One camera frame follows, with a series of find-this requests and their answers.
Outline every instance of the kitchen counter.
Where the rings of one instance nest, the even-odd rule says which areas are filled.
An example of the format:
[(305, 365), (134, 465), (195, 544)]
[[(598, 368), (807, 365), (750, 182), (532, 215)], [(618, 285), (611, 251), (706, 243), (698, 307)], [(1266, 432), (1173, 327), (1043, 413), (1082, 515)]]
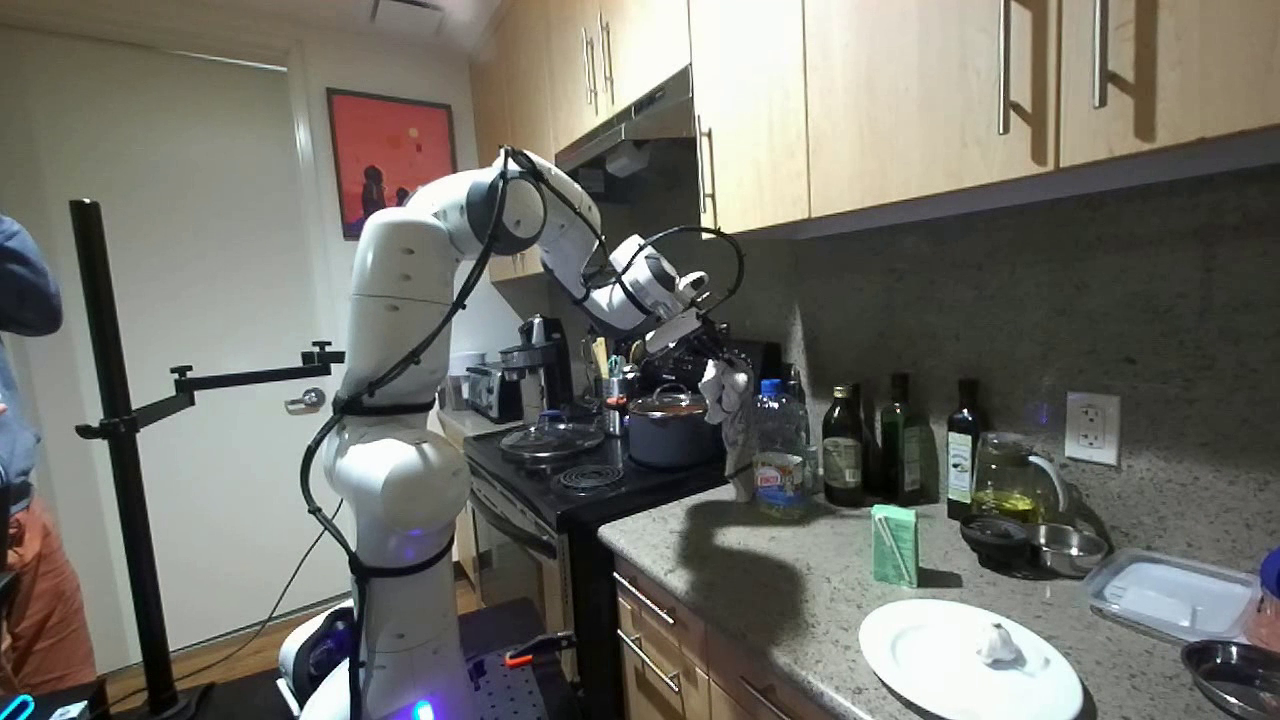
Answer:
[(1082, 578), (979, 566), (945, 506), (919, 506), (919, 588), (872, 578), (867, 506), (781, 522), (711, 488), (611, 519), (598, 538), (835, 717), (910, 717), (861, 656), (861, 618), (892, 601), (958, 601), (1032, 627), (1070, 658), (1080, 717), (1214, 717), (1174, 644), (1096, 617)]

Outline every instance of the oven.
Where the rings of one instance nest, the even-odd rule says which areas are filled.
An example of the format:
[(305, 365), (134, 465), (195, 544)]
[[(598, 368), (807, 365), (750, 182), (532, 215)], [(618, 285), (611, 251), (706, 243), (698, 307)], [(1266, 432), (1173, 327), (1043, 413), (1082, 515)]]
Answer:
[[(623, 717), (611, 551), (594, 529), (674, 496), (725, 484), (725, 465), (657, 472), (623, 457), (618, 439), (603, 439), (561, 465), (521, 465), (501, 435), (468, 439), (471, 506), (479, 530), (479, 601), (532, 601), (544, 631), (573, 631), (561, 656), (573, 709), (561, 717)], [(584, 467), (614, 467), (606, 484), (561, 484)]]

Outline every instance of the white plate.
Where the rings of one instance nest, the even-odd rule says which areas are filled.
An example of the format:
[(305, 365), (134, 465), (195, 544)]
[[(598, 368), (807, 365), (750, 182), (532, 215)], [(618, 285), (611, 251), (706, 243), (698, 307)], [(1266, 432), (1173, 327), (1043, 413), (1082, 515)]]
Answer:
[[(1025, 662), (987, 668), (994, 624), (1018, 649)], [(1047, 638), (1025, 624), (953, 601), (878, 602), (861, 624), (861, 649), (872, 670), (933, 717), (964, 720), (1070, 720), (1082, 687)]]

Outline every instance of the lower cabinet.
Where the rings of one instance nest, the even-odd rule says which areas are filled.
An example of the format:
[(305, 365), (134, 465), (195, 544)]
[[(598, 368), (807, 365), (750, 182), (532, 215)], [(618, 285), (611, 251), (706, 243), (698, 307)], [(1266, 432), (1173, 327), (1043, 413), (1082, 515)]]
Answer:
[(765, 656), (706, 631), (641, 570), (614, 570), (614, 638), (623, 656), (629, 720), (820, 720), (824, 711)]

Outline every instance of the white door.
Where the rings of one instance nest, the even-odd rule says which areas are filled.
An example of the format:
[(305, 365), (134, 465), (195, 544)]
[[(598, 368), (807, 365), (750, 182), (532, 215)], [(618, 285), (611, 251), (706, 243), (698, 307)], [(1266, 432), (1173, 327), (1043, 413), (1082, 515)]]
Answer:
[[(131, 402), (195, 377), (290, 368), (318, 331), (317, 239), (282, 69), (236, 69), (122, 45), (0, 31), (0, 209), (52, 256), (66, 324), (16, 344), (42, 429), (39, 496), (85, 574), (101, 668), (134, 658), (101, 382), (66, 220), (104, 209)], [(301, 505), (301, 453), (318, 415), (282, 400), (331, 381), (201, 393), (138, 432), (168, 644), (254, 624), (317, 536)], [(349, 588), (323, 538), (282, 609)]]

